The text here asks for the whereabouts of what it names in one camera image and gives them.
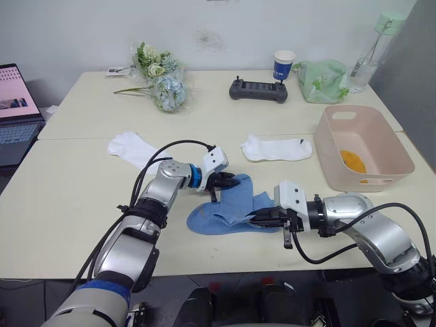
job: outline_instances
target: basket handle hole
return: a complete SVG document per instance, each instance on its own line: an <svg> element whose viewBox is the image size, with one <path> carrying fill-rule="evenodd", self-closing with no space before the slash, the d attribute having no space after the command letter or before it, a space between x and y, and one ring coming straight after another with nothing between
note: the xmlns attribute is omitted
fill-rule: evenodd
<svg viewBox="0 0 436 327"><path fill-rule="evenodd" d="M385 185L392 182L391 178L366 178L359 183L362 185Z"/></svg>
<svg viewBox="0 0 436 327"><path fill-rule="evenodd" d="M355 119L356 113L352 111L338 111L332 115L332 119Z"/></svg>

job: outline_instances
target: laptop screen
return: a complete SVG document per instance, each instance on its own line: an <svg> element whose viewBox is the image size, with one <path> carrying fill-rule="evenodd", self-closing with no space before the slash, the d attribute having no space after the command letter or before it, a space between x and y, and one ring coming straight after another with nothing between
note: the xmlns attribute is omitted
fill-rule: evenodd
<svg viewBox="0 0 436 327"><path fill-rule="evenodd" d="M0 119L39 114L16 65L0 65Z"/></svg>

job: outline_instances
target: orange object in basket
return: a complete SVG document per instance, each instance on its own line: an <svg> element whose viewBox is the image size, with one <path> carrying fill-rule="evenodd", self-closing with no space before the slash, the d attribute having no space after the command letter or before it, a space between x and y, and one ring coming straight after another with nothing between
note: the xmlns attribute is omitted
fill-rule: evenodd
<svg viewBox="0 0 436 327"><path fill-rule="evenodd" d="M345 165L347 165L349 169L352 169L355 172L367 172L365 164L363 163L361 158L354 152L342 150L341 157L343 159L343 162L345 163Z"/></svg>

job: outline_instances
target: green plastic bag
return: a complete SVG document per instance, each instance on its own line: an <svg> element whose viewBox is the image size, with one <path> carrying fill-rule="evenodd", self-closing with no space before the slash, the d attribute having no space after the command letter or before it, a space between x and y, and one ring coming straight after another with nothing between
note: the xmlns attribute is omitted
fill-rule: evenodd
<svg viewBox="0 0 436 327"><path fill-rule="evenodd" d="M300 80L301 93L307 102L337 104L348 94L348 69L339 61L301 61L292 66L292 71Z"/></svg>

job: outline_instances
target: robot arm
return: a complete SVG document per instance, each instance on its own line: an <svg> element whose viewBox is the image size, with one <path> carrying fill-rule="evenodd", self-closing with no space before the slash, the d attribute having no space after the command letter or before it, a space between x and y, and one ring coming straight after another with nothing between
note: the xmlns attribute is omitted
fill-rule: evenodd
<svg viewBox="0 0 436 327"><path fill-rule="evenodd" d="M296 240L297 232L318 230L321 237L334 236L343 226L373 208L366 196L354 192L323 200L315 195L314 201L307 202L304 189L289 181L282 181L275 187L275 206L249 215L255 215L251 219L254 224L283 227L287 249L292 248L291 239ZM396 222L374 212L343 232L353 239L380 273L384 287L405 309L417 314L432 312L435 281L429 265Z"/></svg>
<svg viewBox="0 0 436 327"><path fill-rule="evenodd" d="M153 274L159 257L155 245L179 189L203 191L209 177L227 166L219 147L203 157L200 167L161 162L156 177L99 252L94 280L73 292L43 326L124 326L130 292L143 290Z"/></svg>

